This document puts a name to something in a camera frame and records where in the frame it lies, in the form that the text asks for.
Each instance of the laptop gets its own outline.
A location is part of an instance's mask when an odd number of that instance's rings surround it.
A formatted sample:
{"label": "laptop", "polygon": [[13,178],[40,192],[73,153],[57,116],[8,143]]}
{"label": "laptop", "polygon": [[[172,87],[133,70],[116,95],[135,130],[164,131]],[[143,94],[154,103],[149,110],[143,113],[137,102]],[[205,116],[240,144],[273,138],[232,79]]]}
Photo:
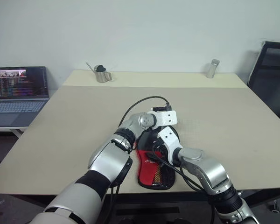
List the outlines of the laptop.
{"label": "laptop", "polygon": [[29,126],[48,100],[46,67],[0,68],[0,127]]}

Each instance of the silver robot arm segment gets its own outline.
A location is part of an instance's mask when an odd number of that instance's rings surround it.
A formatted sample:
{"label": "silver robot arm segment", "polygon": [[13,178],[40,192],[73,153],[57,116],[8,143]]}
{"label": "silver robot arm segment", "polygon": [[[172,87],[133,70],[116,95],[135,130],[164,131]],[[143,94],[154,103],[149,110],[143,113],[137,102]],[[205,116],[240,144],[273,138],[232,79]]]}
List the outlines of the silver robot arm segment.
{"label": "silver robot arm segment", "polygon": [[108,188],[121,184],[128,173],[133,162],[129,154],[141,134],[150,127],[176,123],[174,111],[132,115],[91,156],[86,174],[68,185],[31,224],[94,224]]}
{"label": "silver robot arm segment", "polygon": [[245,200],[238,195],[220,162],[206,155],[203,150],[183,148],[170,127],[160,131],[158,138],[161,139],[159,144],[164,144],[168,151],[168,161],[187,169],[198,178],[223,223],[259,224]]}

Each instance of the laptop keyboard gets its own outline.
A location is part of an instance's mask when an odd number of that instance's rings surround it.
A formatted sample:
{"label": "laptop keyboard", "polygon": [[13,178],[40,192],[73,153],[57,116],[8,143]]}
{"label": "laptop keyboard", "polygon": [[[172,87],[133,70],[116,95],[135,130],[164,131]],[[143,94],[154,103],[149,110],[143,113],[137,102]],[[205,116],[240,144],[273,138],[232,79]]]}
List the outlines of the laptop keyboard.
{"label": "laptop keyboard", "polygon": [[38,112],[46,101],[0,102],[0,113]]}

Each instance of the laptop screen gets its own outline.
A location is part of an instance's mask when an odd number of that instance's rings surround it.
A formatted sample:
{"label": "laptop screen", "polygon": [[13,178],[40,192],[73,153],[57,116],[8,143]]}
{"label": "laptop screen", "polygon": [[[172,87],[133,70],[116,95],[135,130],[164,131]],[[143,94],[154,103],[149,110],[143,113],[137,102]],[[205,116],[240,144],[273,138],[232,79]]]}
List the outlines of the laptop screen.
{"label": "laptop screen", "polygon": [[0,99],[49,98],[46,67],[0,68]]}

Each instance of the chair backrest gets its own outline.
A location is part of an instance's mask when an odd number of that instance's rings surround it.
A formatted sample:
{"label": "chair backrest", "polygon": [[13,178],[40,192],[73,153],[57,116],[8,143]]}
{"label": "chair backrest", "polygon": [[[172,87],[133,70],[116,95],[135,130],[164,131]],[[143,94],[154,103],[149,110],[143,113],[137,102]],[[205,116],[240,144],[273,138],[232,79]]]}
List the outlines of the chair backrest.
{"label": "chair backrest", "polygon": [[280,43],[265,42],[248,86],[280,118]]}

